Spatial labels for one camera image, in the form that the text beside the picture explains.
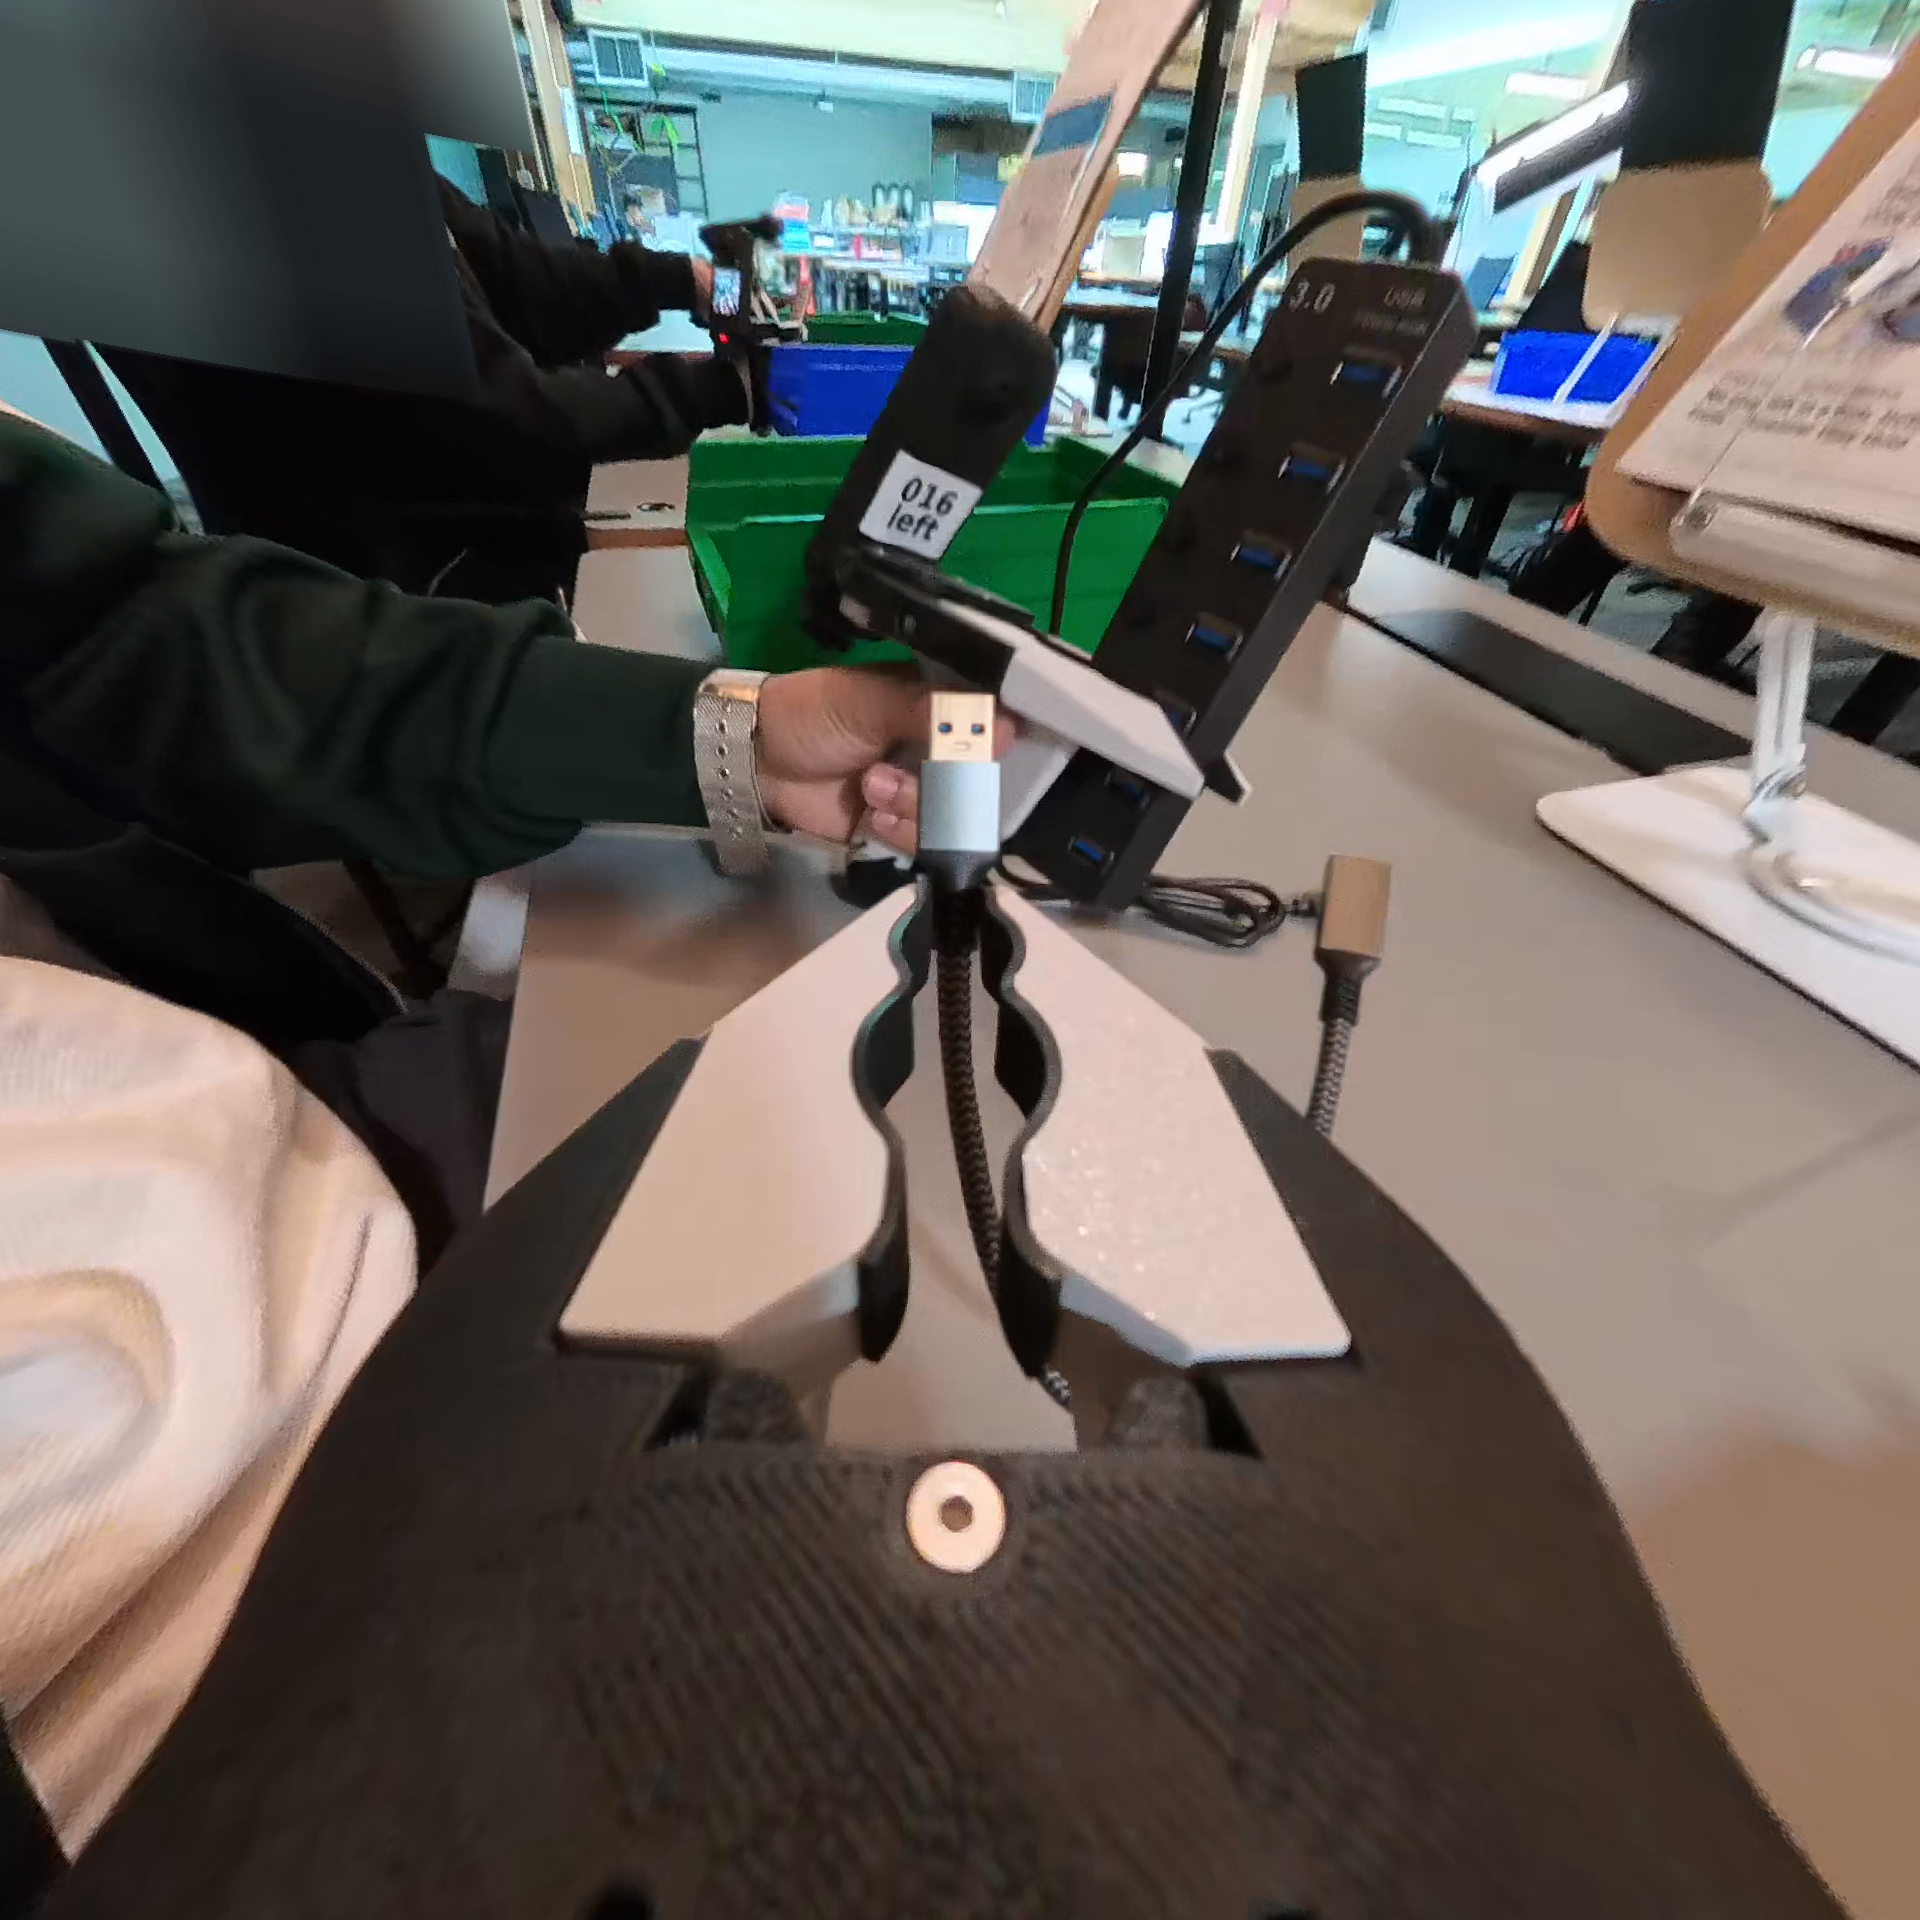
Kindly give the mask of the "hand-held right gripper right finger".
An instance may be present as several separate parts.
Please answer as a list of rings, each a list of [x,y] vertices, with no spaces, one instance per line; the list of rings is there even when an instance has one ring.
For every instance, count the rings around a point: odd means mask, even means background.
[[[1221,1061],[1064,924],[994,887],[978,964],[1020,1130],[996,1309],[1029,1373],[1339,1360],[1353,1335]]]

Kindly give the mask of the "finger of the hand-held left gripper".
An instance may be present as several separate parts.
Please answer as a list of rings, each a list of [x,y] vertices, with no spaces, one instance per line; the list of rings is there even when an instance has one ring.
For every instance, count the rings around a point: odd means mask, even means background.
[[[1240,803],[1245,794],[1232,759],[1202,768],[1162,705],[1103,676],[1057,639],[1013,628],[996,697],[1021,747],[1085,752],[1181,800],[1215,792]]]

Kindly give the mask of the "blue plastic bin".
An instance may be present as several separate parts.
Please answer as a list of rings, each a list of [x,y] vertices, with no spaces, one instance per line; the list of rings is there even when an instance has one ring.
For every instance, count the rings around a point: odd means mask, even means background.
[[[1508,403],[1611,408],[1640,387],[1660,345],[1617,330],[1514,327],[1495,352],[1489,393]]]
[[[967,456],[1043,449],[1059,357],[1043,335],[1033,352],[932,343],[931,370],[911,372],[912,349],[775,347],[775,432],[800,440],[880,434],[912,450]]]

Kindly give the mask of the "grey desk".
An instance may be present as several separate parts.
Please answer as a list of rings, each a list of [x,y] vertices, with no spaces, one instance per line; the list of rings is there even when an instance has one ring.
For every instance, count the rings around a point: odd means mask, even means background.
[[[1548,1380],[1748,1775],[1851,1915],[1916,1915],[1916,1071],[1563,848],[1538,799],[1619,768],[1319,609],[1176,873],[1303,893],[1394,871],[1335,1143]],[[672,1041],[850,913],[817,856],[767,892],[682,839],[592,834],[475,892],[460,985],[520,991],[490,1199]],[[836,1386],[875,1450],[1055,1450],[1002,1346],[937,1065],[898,1344]]]

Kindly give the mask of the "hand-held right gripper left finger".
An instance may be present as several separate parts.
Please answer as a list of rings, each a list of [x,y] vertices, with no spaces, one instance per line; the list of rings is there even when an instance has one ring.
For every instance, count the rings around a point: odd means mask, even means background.
[[[905,1149],[929,890],[904,887],[700,1043],[561,1316],[569,1346],[843,1373],[911,1291]]]

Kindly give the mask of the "printed instruction sheet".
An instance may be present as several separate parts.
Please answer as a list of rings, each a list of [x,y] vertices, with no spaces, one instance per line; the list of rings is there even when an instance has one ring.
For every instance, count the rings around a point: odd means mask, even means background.
[[[1629,443],[1629,479],[1919,539],[1919,130]]]

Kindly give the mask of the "cardboard-backed instruction sheet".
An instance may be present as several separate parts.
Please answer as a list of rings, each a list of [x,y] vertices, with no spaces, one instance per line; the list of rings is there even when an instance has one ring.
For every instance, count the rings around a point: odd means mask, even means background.
[[[973,285],[1050,331],[1113,199],[1124,130],[1200,2],[1096,2],[970,267]]]

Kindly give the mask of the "person's left hand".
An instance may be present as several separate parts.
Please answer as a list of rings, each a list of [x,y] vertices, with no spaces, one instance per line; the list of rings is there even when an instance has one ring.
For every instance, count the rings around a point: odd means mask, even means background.
[[[760,685],[760,803],[781,832],[850,848],[919,848],[917,759],[929,745],[929,688],[895,667],[812,667]]]

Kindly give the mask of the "black rectangular desk plate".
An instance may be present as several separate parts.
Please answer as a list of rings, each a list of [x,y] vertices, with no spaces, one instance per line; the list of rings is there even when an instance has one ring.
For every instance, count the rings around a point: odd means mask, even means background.
[[[1568,737],[1633,778],[1747,759],[1745,737],[1469,610],[1365,613],[1365,625]]]

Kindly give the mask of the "black multi-port USB hub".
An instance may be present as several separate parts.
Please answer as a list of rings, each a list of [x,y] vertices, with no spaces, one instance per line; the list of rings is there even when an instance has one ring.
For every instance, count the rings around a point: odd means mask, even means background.
[[[1463,281],[1424,259],[1309,257],[1287,277],[1090,659],[1170,723],[1208,800],[1251,795],[1240,732],[1475,340]]]

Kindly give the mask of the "silver mesh wristwatch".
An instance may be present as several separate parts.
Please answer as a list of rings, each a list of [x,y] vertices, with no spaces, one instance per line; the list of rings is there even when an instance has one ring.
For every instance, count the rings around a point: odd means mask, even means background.
[[[775,823],[762,795],[760,720],[767,674],[719,665],[690,709],[693,768],[716,868],[760,881],[772,868]]]

